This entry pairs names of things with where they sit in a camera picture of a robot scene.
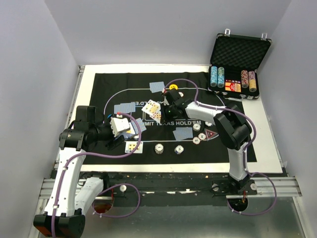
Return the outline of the blue yellow card box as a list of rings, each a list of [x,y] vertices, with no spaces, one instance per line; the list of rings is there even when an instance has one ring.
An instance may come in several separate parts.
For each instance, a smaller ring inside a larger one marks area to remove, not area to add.
[[[124,139],[134,138],[135,136],[139,137],[139,134],[135,132],[135,130],[131,129],[129,131],[126,131],[122,134],[124,136]]]

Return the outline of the blue backed card deck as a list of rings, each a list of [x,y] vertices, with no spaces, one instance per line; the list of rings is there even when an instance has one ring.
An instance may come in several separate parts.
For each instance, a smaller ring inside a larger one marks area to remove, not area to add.
[[[135,131],[135,134],[139,134],[138,129],[140,129],[141,132],[147,130],[147,128],[146,128],[146,126],[141,118],[135,119],[135,121],[131,120],[131,124],[133,126],[134,131]]]

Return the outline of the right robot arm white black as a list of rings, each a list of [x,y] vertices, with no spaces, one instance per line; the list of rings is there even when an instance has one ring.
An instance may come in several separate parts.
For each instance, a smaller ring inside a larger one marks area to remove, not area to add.
[[[247,145],[252,129],[239,108],[236,105],[217,108],[197,100],[185,100],[175,89],[163,90],[162,95],[164,101],[160,104],[161,123],[175,119],[198,119],[216,126],[221,142],[228,151],[228,189],[233,194],[245,190],[250,179],[247,171]]]

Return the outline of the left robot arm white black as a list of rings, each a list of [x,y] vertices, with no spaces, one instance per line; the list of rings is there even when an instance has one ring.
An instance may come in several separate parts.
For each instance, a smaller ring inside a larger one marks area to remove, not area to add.
[[[104,141],[114,148],[124,141],[122,132],[130,129],[127,118],[109,116],[97,121],[96,107],[78,106],[75,120],[59,136],[59,165],[49,201],[43,214],[34,217],[34,227],[45,237],[79,238],[86,213],[97,195],[109,192],[107,175],[94,172],[77,191],[80,170],[91,144]]]

